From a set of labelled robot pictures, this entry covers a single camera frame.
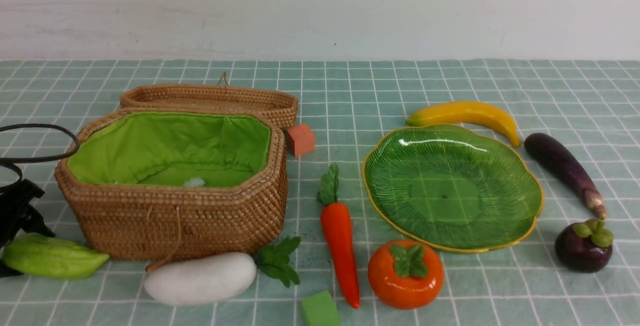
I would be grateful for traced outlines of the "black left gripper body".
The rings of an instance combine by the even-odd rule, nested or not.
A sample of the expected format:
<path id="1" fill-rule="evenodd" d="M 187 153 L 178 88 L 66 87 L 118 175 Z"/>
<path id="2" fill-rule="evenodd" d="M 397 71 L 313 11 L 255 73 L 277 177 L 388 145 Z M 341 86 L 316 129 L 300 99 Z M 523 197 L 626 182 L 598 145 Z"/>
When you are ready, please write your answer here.
<path id="1" fill-rule="evenodd" d="M 40 199 L 45 191 L 29 179 L 23 178 L 22 170 L 15 164 L 1 162 L 1 167 L 13 171 L 17 180 L 0 188 L 0 246 L 7 250 L 20 231 L 36 233 L 44 237 L 55 237 L 55 233 L 46 226 L 41 213 L 31 205 L 34 199 Z"/>

